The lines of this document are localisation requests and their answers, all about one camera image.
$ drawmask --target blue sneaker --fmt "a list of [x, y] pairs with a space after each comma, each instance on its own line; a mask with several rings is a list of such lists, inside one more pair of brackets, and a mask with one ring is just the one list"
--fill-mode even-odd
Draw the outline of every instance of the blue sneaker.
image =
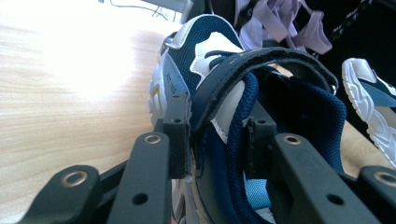
[[[231, 24], [214, 15], [185, 23], [167, 47], [149, 83], [148, 106], [155, 125], [174, 94], [186, 92], [191, 101], [193, 166], [173, 181], [177, 222], [268, 222], [259, 212], [270, 206], [265, 180], [246, 180], [242, 168], [246, 121], [257, 102], [279, 132], [307, 138], [342, 171], [345, 108], [333, 95], [337, 79], [318, 60], [292, 49], [245, 51]], [[279, 74], [273, 63], [295, 77]]]
[[396, 90], [379, 78], [364, 59], [343, 63], [346, 93], [367, 133], [396, 167]]

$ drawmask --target shoe upper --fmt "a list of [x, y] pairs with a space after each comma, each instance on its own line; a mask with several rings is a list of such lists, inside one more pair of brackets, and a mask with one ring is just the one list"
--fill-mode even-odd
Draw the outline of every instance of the shoe upper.
[[355, 76], [370, 94], [376, 106], [396, 107], [396, 90], [376, 75], [366, 60], [351, 62]]
[[[168, 48], [155, 71], [161, 75], [153, 78], [152, 88], [158, 90], [152, 92], [166, 99], [184, 91], [191, 98], [192, 153], [194, 164], [200, 164], [194, 167], [199, 172], [191, 173], [207, 219], [266, 222], [254, 211], [268, 205], [261, 200], [267, 198], [265, 181], [252, 185], [246, 180], [241, 160], [246, 120], [256, 102], [269, 108], [279, 132], [304, 136], [342, 171], [339, 143], [345, 108], [333, 95], [336, 78], [318, 60], [291, 49], [246, 51], [233, 27], [213, 15], [184, 24]], [[280, 75], [272, 63], [296, 77]], [[164, 99], [157, 104], [163, 114]]]

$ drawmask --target blue mesh fabric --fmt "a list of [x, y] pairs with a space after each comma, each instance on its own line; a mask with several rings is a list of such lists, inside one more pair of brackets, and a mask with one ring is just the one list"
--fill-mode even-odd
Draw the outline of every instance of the blue mesh fabric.
[[248, 118], [254, 103], [257, 100], [259, 85], [257, 79], [247, 73], [243, 80], [246, 87], [242, 98], [233, 115], [227, 142], [228, 183], [230, 187], [233, 209], [242, 223], [267, 223], [248, 202], [243, 176], [242, 132], [243, 120]]
[[242, 48], [233, 29], [218, 17], [202, 17], [195, 22], [181, 49], [169, 49], [168, 53], [175, 61], [186, 82], [191, 97], [195, 95], [196, 86], [201, 77], [190, 71], [190, 66], [195, 58], [195, 45], [207, 40], [213, 32], [219, 32], [226, 36], [237, 47]]
[[298, 78], [281, 78], [263, 84], [260, 102], [280, 133], [297, 133], [306, 138], [330, 164], [343, 171], [341, 134], [347, 111], [334, 95]]
[[270, 198], [265, 188], [266, 184], [267, 181], [264, 179], [245, 179], [247, 200], [254, 210], [271, 206]]

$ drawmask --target wood grain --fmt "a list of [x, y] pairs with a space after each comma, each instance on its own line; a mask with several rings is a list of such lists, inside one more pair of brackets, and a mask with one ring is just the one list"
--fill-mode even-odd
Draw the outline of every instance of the wood grain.
[[[151, 131], [148, 84], [160, 46], [179, 28], [85, 1], [20, 2], [0, 1], [0, 223], [18, 221], [63, 168], [102, 173], [129, 157]], [[353, 175], [390, 166], [348, 124], [343, 148]]]

